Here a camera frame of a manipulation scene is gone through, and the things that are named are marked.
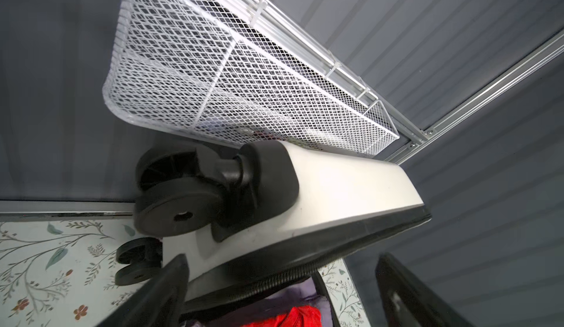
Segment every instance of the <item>red clothing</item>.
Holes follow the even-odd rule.
[[[311,306],[293,307],[284,315],[241,327],[321,327],[321,312]]]

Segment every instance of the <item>black wheel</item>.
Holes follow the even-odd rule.
[[[143,234],[185,234],[212,222],[224,206],[224,190],[195,177],[152,186],[135,202],[135,227]]]
[[[132,263],[116,272],[116,285],[130,285],[148,280],[159,273],[160,261]]]
[[[168,147],[156,147],[147,151],[135,169],[135,180],[141,191],[167,180],[193,176],[196,145],[182,143]]]
[[[141,261],[161,261],[162,242],[156,238],[139,238],[117,248],[116,261],[130,264]]]

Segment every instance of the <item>metal mesh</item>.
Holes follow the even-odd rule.
[[[140,126],[234,145],[375,155],[398,138],[380,102],[367,110],[213,0],[122,0],[104,98]]]

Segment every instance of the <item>wheel axle hole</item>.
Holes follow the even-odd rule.
[[[175,222],[183,222],[185,220],[192,218],[193,216],[194,216],[194,213],[192,213],[192,212],[188,212],[188,211],[182,212],[182,213],[179,213],[176,216],[174,216],[174,221]]]

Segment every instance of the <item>purple fabric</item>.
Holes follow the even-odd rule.
[[[217,320],[209,322],[207,327],[240,327],[247,323],[262,321],[288,313],[292,307],[304,305],[310,305],[319,309],[323,327],[333,327],[329,301],[326,297],[317,294],[312,278],[291,285],[263,300],[230,312]]]

